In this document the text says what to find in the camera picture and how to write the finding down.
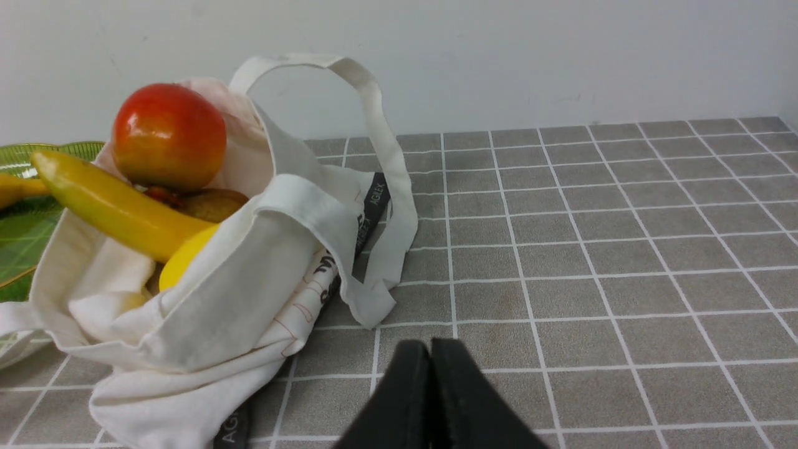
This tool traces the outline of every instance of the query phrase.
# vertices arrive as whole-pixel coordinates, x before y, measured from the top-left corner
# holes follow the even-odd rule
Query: yellow banana
[[[8,173],[0,173],[0,209],[30,197],[43,197],[49,191],[38,179],[21,179]]]
[[[114,240],[166,263],[186,240],[213,224],[147,197],[103,169],[69,154],[36,151],[30,162],[64,207]]]

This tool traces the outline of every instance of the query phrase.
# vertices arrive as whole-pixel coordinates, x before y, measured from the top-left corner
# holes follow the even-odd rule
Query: wall
[[[141,85],[227,80],[252,54],[290,51],[368,66],[398,133],[780,113],[794,5],[0,0],[0,143],[104,139]],[[253,95],[303,137],[363,134],[354,93],[332,77],[288,70]]]

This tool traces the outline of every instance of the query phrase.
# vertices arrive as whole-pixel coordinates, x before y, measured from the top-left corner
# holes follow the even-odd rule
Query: green plate
[[[0,172],[37,177],[30,165],[33,151],[49,149],[93,161],[104,144],[86,141],[68,145],[0,146]],[[52,197],[30,198],[0,210],[0,302],[28,299],[36,264],[62,210]]]

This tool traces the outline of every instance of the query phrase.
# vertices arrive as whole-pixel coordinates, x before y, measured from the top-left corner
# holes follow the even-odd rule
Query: red apple
[[[222,114],[202,95],[157,83],[124,101],[113,142],[114,163],[133,184],[191,192],[222,168],[227,133]]]

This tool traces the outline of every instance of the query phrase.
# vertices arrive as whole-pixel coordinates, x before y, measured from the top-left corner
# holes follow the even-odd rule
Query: bag strap
[[[235,72],[230,91],[247,94],[264,75],[279,67],[309,66],[330,70],[354,87],[361,98],[366,130],[377,154],[388,190],[392,211],[385,230],[374,244],[366,267],[364,285],[374,292],[395,287],[400,279],[405,254],[418,230],[418,213],[413,202],[410,175],[399,142],[393,135],[382,108],[382,91],[377,79],[350,58],[328,54],[287,54],[276,58],[256,56]]]

